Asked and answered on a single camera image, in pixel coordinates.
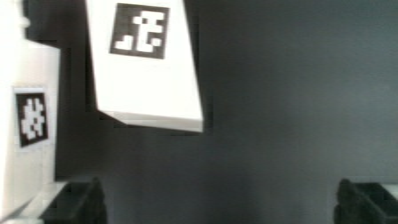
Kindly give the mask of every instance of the white block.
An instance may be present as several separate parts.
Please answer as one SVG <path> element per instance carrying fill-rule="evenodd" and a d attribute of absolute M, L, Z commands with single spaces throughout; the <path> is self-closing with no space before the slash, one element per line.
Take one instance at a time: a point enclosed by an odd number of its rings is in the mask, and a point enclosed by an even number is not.
<path fill-rule="evenodd" d="M 53 182 L 59 49 L 27 41 L 23 38 L 21 24 L 25 20 L 21 18 L 18 2 L 0 2 L 0 13 L 4 18 L 7 18 L 5 22 L 0 21 L 2 220 L 32 200 L 43 185 Z M 32 96 L 32 93 L 44 93 L 43 97 L 37 97 L 37 95 Z M 23 130 L 21 120 L 27 122 L 25 134 L 23 132 L 20 133 Z M 21 136 L 28 139 L 25 143 L 21 142 Z"/>
<path fill-rule="evenodd" d="M 98 109 L 126 124 L 203 131 L 181 0 L 87 0 Z"/>

